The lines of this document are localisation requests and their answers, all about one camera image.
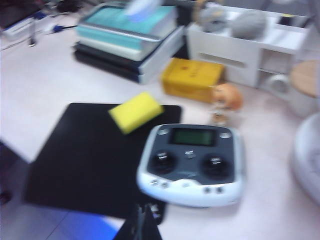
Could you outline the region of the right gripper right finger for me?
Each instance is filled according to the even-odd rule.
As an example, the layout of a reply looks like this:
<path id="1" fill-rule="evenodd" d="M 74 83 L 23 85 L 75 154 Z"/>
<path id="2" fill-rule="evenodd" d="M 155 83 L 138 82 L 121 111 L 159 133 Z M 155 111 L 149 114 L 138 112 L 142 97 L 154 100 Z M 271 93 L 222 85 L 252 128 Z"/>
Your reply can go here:
<path id="1" fill-rule="evenodd" d="M 162 240 L 157 222 L 153 216 L 153 212 L 149 204 L 145 206 L 145 239 Z"/>

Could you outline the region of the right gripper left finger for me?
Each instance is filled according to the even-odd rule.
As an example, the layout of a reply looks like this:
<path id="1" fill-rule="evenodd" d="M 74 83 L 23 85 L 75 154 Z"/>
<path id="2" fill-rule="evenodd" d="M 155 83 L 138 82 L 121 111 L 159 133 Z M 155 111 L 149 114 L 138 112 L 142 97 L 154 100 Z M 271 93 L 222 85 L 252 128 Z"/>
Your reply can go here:
<path id="1" fill-rule="evenodd" d="M 120 240 L 142 240 L 143 225 L 145 221 L 145 206 L 137 204 L 131 216 L 124 222 L 119 230 Z"/>

